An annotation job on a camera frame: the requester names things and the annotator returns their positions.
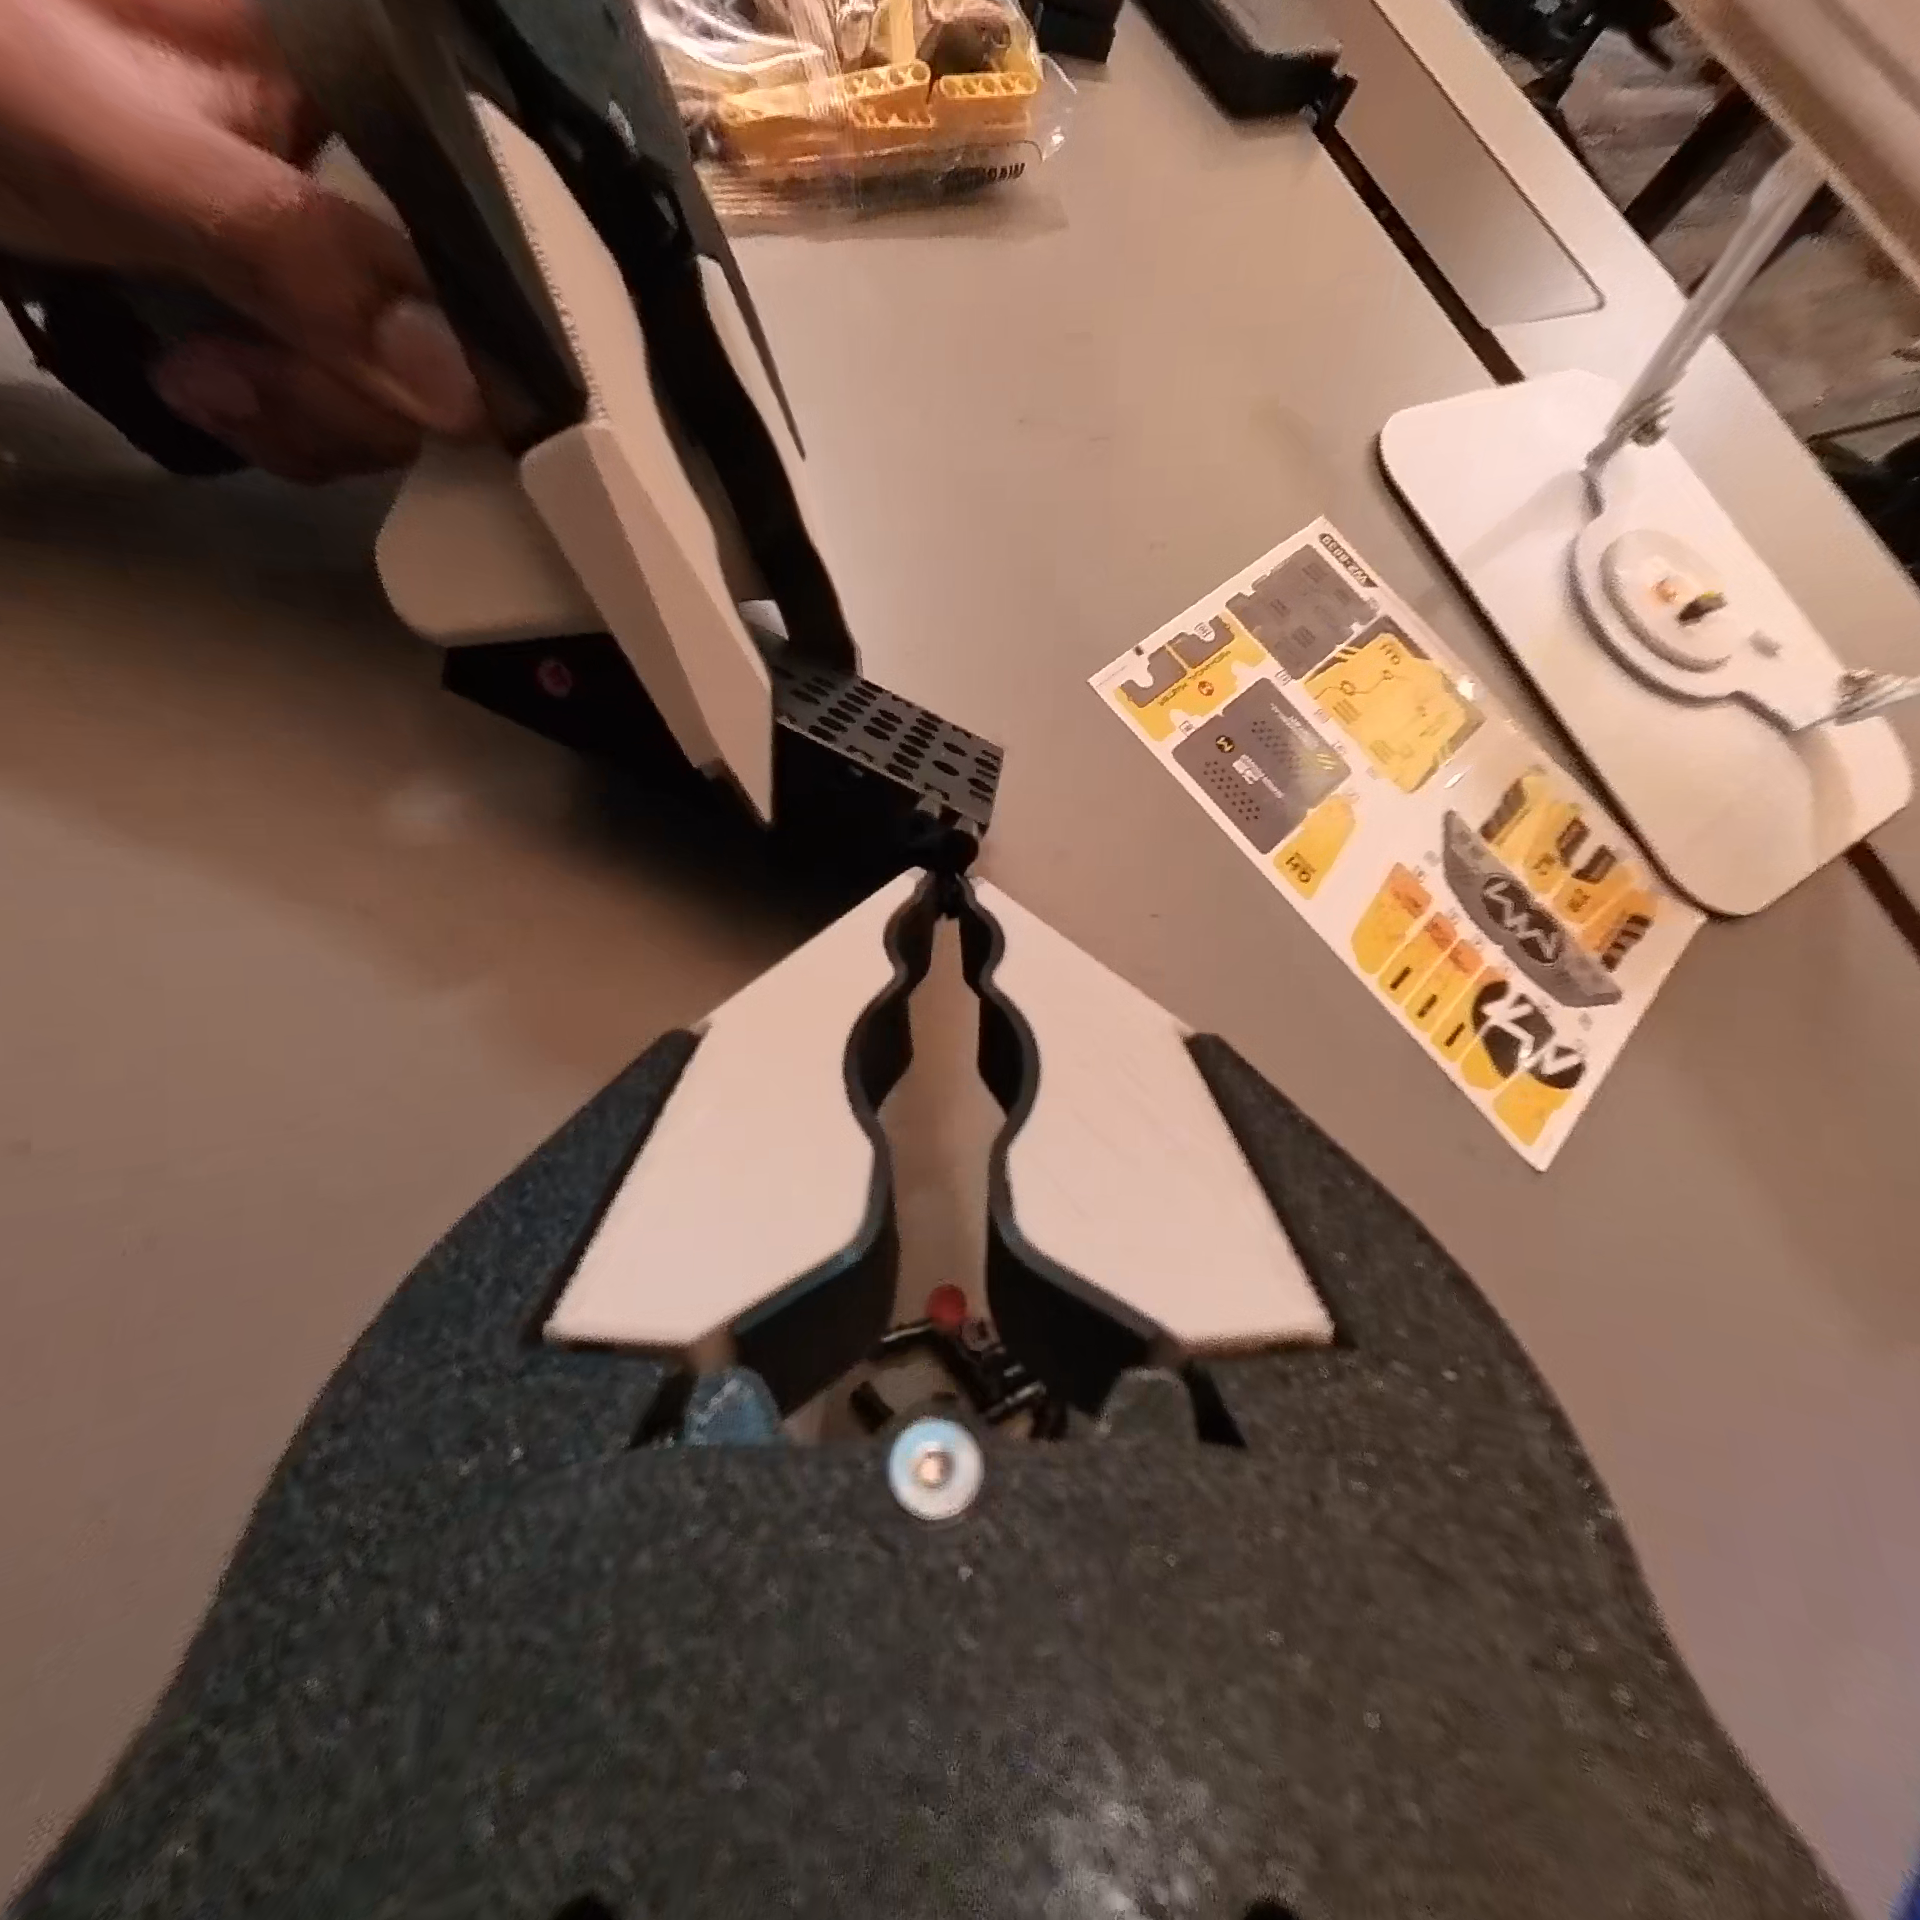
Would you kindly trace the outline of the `black power strip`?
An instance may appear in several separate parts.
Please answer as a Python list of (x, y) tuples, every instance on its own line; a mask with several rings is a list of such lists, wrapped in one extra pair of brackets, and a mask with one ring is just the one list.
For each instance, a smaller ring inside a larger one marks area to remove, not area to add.
[(1314, 1), (1139, 1), (1195, 84), (1237, 123), (1333, 125), (1357, 81)]

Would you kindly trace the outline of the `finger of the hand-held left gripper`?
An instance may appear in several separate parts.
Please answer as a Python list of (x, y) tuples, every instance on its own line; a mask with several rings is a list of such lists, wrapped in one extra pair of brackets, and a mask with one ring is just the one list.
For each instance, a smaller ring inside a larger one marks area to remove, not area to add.
[(398, 619), (438, 649), (608, 635), (608, 624), (491, 444), (427, 438), (375, 537)]
[(470, 94), (470, 359), (541, 571), (687, 768), (787, 817), (777, 669), (857, 668), (805, 448), (706, 191)]

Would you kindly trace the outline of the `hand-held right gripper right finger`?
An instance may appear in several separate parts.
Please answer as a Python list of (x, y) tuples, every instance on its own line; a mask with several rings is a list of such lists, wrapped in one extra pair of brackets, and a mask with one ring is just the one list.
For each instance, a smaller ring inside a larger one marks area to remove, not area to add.
[(986, 880), (955, 891), (995, 1110), (990, 1296), (1032, 1348), (1325, 1345), (1192, 1030)]

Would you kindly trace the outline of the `black perforated block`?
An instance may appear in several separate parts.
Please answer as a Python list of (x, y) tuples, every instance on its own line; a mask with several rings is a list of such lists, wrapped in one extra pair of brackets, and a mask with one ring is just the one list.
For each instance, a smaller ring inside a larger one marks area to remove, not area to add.
[[(857, 847), (943, 839), (978, 846), (1002, 751), (938, 712), (773, 640), (773, 827), (842, 831)], [(602, 632), (467, 641), (445, 651), (441, 685), (590, 761), (690, 792), (704, 775), (674, 741), (617, 641)]]

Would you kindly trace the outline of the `pile of small connector pins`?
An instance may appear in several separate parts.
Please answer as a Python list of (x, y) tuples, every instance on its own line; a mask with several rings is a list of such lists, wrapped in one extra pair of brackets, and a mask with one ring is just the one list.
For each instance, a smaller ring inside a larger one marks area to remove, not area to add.
[(1026, 1443), (1061, 1443), (1072, 1423), (1067, 1405), (950, 1281), (935, 1287), (917, 1316), (880, 1334), (855, 1368), (842, 1407), (861, 1435), (886, 1432), (911, 1409), (957, 1413), (971, 1427)]

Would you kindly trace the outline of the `person's left hand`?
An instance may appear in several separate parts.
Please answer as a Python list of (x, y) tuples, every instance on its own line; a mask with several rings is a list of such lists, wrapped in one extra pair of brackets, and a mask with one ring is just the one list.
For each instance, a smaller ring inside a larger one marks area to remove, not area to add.
[(325, 137), (257, 5), (1, 5), (3, 251), (225, 309), (141, 380), (294, 483), (488, 435), (411, 243), (306, 169)]

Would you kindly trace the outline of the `white wooden book stand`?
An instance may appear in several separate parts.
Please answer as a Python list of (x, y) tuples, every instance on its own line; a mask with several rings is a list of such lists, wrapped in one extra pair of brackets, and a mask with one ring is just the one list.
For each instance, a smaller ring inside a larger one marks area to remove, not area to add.
[[(1912, 800), (1888, 708), (1670, 440), (1672, 401), (1818, 188), (1914, 279), (1914, 5), (1674, 5), (1784, 151), (1637, 377), (1529, 374), (1408, 407), (1381, 463), (1655, 868), (1746, 919)], [(1690, 628), (1655, 579), (1726, 595)]]

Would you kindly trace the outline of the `bag of yellow parts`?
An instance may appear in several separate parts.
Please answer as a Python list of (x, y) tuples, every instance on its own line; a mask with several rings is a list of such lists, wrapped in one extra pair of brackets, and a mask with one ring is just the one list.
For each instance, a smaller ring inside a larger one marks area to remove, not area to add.
[(721, 223), (778, 232), (1019, 181), (1072, 84), (1007, 1), (639, 1)]

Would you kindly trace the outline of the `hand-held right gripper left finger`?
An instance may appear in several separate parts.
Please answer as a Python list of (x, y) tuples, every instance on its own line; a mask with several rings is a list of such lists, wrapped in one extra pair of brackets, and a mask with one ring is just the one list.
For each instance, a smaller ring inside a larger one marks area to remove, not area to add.
[(942, 880), (883, 883), (721, 1000), (569, 1269), (544, 1340), (710, 1345), (893, 1219), (880, 1110)]

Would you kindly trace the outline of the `yellow grey sticker sheet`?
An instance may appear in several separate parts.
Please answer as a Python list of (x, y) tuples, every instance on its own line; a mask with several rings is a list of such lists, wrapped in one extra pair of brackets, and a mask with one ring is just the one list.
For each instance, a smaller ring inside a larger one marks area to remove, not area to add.
[(1090, 678), (1534, 1169), (1703, 912), (1319, 517)]

